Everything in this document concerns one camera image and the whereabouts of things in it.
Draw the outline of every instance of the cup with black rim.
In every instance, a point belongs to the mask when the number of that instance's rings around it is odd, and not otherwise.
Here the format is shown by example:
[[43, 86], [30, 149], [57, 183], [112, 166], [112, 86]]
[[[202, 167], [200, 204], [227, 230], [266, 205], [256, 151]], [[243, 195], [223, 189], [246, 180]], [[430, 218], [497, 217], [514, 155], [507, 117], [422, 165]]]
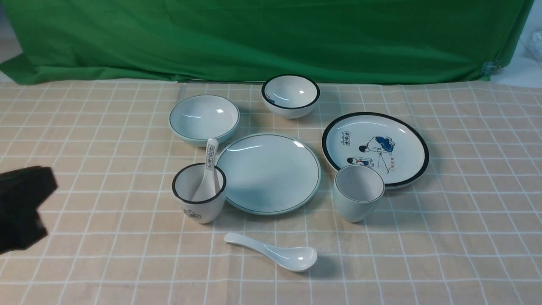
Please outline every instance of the cup with black rim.
[[205, 200], [192, 200], [202, 181], [204, 171], [205, 163], [192, 164], [180, 170], [171, 184], [180, 208], [186, 216], [200, 224], [207, 224], [215, 220], [226, 199], [226, 175], [222, 169], [215, 166], [215, 179], [218, 181], [216, 194]]
[[349, 223], [365, 219], [382, 201], [384, 180], [373, 169], [353, 164], [335, 175], [333, 204]]

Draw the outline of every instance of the decorated plate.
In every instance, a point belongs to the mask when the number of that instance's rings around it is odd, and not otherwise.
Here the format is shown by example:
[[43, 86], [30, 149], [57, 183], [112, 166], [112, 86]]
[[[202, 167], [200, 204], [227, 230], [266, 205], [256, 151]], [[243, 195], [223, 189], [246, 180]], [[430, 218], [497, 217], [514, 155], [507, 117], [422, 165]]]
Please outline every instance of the decorated plate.
[[429, 163], [427, 145], [405, 122], [374, 112], [355, 112], [335, 119], [324, 131], [322, 148], [336, 170], [349, 164], [374, 169], [387, 189], [419, 178]]
[[226, 200], [245, 212], [278, 215], [314, 195], [321, 180], [318, 158], [284, 135], [254, 134], [227, 146], [218, 157], [228, 179]]

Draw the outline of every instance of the beige checkered tablecloth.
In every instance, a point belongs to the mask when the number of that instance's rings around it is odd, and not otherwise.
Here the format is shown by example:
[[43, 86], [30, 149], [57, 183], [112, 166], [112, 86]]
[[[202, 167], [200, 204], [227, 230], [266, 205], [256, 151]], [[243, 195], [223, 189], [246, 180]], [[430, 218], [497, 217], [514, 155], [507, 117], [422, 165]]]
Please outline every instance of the beige checkered tablecloth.
[[[278, 132], [308, 144], [325, 171], [314, 199], [277, 217], [227, 206], [209, 225], [187, 219], [171, 180], [204, 149], [167, 121], [198, 94], [240, 108], [234, 139]], [[40, 209], [50, 236], [0, 256], [0, 304], [541, 304], [541, 103], [541, 90], [488, 82], [321, 85], [318, 109], [287, 120], [265, 108], [258, 85], [0, 84], [0, 171], [53, 166], [60, 184]], [[407, 122], [431, 160], [349, 224], [333, 211], [320, 141], [356, 111]], [[226, 245], [228, 231], [309, 245], [319, 258], [288, 272]]]

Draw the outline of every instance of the spoon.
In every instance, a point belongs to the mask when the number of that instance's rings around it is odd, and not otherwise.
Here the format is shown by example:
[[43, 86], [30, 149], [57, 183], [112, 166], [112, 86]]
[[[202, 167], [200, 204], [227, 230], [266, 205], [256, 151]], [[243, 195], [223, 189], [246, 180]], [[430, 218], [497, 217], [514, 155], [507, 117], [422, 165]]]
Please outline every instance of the spoon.
[[198, 189], [192, 197], [192, 201], [204, 201], [216, 195], [215, 184], [215, 154], [218, 149], [218, 142], [215, 139], [207, 140], [207, 153], [205, 156], [205, 169], [203, 178]]
[[226, 234], [224, 241], [228, 244], [239, 245], [258, 251], [284, 269], [293, 272], [303, 272], [309, 269], [316, 263], [316, 259], [318, 258], [316, 250], [311, 247], [275, 247], [237, 233], [230, 232]]

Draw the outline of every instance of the green cloth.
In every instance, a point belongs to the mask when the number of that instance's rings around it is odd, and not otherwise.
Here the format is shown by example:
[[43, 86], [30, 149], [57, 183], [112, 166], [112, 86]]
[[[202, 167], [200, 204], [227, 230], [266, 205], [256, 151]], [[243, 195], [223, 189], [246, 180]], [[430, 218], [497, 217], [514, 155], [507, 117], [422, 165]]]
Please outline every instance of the green cloth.
[[534, 0], [0, 0], [19, 84], [143, 78], [419, 84], [507, 65]]

